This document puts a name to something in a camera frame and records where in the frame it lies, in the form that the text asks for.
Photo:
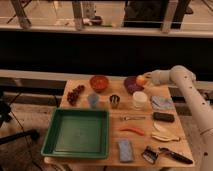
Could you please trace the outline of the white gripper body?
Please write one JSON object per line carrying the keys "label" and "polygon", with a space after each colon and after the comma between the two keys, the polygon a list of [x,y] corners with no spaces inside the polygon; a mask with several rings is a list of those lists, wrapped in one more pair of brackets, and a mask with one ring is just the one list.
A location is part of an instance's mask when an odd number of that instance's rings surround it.
{"label": "white gripper body", "polygon": [[148,78],[153,84],[160,84],[161,83],[160,74],[161,74],[160,70],[155,70],[152,72],[147,72],[145,74],[145,77]]}

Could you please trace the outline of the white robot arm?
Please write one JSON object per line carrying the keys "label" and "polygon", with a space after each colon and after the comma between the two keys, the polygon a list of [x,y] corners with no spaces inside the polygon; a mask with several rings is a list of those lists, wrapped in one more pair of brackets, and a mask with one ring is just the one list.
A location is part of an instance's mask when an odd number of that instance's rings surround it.
{"label": "white robot arm", "polygon": [[213,171],[213,108],[196,89],[193,83],[195,74],[184,66],[176,65],[169,70],[147,72],[145,76],[154,85],[175,84],[179,88],[204,142],[200,171]]}

